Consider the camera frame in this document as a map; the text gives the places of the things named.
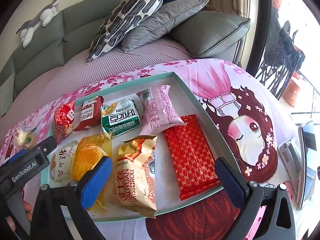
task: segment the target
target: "barcode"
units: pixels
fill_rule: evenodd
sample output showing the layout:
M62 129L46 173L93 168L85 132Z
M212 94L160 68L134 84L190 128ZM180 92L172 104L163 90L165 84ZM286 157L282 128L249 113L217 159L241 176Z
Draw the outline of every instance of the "barcode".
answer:
M149 92L149 89L141 91L142 100L145 102L146 99L151 98L151 94Z
M152 157L153 157L153 159L148 164L148 166L149 166L150 173L155 174L156 173L156 155L155 155L154 151L152 152Z

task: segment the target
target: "sofa armrest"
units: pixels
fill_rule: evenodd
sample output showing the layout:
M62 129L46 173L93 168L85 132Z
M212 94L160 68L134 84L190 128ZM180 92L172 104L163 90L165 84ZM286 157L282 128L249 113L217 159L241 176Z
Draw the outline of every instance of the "sofa armrest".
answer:
M212 57L243 38L250 19L235 14L200 11L175 27L169 36L194 58Z

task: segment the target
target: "yellow snack package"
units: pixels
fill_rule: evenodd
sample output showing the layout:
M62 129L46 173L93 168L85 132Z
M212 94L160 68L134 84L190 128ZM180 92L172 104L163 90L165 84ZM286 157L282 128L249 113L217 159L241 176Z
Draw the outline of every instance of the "yellow snack package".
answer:
M111 133L103 133L81 139L71 163L71 180L79 181L87 171L95 167L103 156L112 157L111 135ZM103 189L89 210L106 213Z
M141 135L118 149L113 194L128 210L155 218L155 148L157 136Z

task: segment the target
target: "gray sofa cushion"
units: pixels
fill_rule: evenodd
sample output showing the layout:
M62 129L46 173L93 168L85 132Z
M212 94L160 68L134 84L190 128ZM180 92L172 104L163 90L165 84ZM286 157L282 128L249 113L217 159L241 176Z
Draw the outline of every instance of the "gray sofa cushion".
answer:
M0 86L0 118L7 112L13 102L14 73Z
M76 28L64 36L64 61L68 62L72 57L90 48L91 42L97 30L103 24L104 18Z
M212 57L243 38L250 19L235 14L200 11L174 28L169 36L194 58Z
M122 51L128 52L159 39L200 11L208 1L177 0L163 4L159 10L126 34L121 42Z
M63 41L56 40L36 55L14 78L15 92L19 94L28 84L43 73L65 64Z
M63 20L66 34L69 34L82 25L107 17L118 5L119 1L120 0L84 0L65 8L63 10Z
M12 55L5 63L3 69L0 72L0 86L13 74L15 73Z
M64 35L63 12L59 12L46 27L39 27L32 37L32 41L24 48L22 44L13 52L13 62L16 73L21 71L31 59L38 55L52 42Z

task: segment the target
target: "plush husky toy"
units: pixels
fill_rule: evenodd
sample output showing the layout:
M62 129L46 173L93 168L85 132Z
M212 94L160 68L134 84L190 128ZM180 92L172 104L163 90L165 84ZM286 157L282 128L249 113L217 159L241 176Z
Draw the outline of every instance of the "plush husky toy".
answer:
M53 0L53 3L44 7L36 17L22 24L16 34L19 33L24 48L30 44L33 33L41 26L41 23L43 27L47 26L52 18L58 14L55 8L58 3L59 0Z

